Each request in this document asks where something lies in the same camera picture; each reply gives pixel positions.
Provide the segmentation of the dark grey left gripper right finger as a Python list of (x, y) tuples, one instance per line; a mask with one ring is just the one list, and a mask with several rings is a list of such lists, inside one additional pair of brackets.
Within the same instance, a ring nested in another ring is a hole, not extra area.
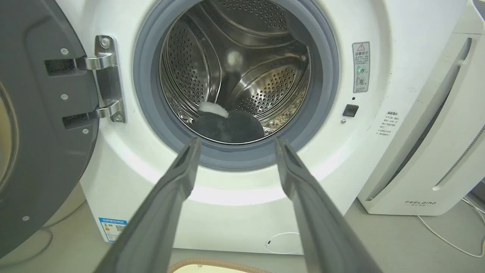
[(293, 204), (309, 273), (380, 273), (381, 268), (289, 142), (275, 139), (281, 188)]

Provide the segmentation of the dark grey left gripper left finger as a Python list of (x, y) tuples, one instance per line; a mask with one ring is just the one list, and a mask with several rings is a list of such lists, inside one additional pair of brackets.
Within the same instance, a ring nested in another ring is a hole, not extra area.
[(95, 269), (96, 273), (166, 273), (183, 203), (191, 195), (201, 140), (180, 151)]

